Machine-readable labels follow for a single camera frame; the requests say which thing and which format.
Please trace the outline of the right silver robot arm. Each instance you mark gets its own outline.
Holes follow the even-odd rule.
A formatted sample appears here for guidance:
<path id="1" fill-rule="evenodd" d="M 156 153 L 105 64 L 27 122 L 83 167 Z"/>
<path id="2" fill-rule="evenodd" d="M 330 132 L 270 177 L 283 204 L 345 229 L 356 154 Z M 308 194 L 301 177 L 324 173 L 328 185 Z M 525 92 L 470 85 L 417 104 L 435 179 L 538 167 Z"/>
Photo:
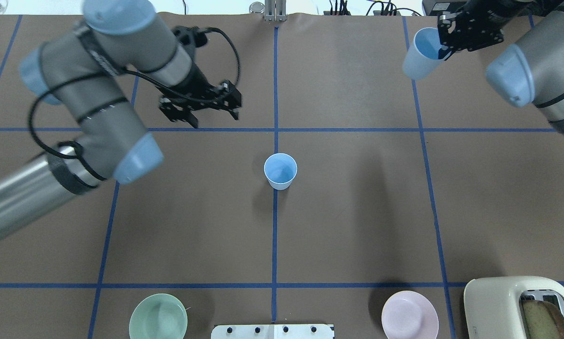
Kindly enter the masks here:
<path id="1" fill-rule="evenodd" d="M 528 5 L 527 0 L 469 0 L 456 11 L 439 13 L 439 58 L 501 43 L 504 26 Z M 534 105 L 564 136 L 564 1 L 508 45 L 486 67 L 485 77 L 504 101 Z"/>

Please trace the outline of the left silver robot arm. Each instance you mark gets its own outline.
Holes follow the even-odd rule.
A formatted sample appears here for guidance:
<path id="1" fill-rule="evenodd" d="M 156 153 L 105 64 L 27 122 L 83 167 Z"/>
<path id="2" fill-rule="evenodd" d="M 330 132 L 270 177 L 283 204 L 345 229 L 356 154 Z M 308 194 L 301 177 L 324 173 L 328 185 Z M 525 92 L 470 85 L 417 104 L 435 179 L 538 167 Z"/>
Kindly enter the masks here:
<path id="1" fill-rule="evenodd" d="M 20 78 L 35 94 L 27 128 L 41 153 L 0 181 L 0 241 L 111 178 L 127 184 L 157 168 L 164 156 L 116 77 L 133 75 L 160 92 L 168 120 L 199 127 L 194 112 L 224 110 L 239 119 L 234 81 L 210 84 L 195 61 L 215 27 L 168 28 L 148 0 L 86 0 L 83 18 L 67 34 L 20 62 Z M 34 118 L 41 103 L 64 105 L 81 129 L 49 146 Z"/>

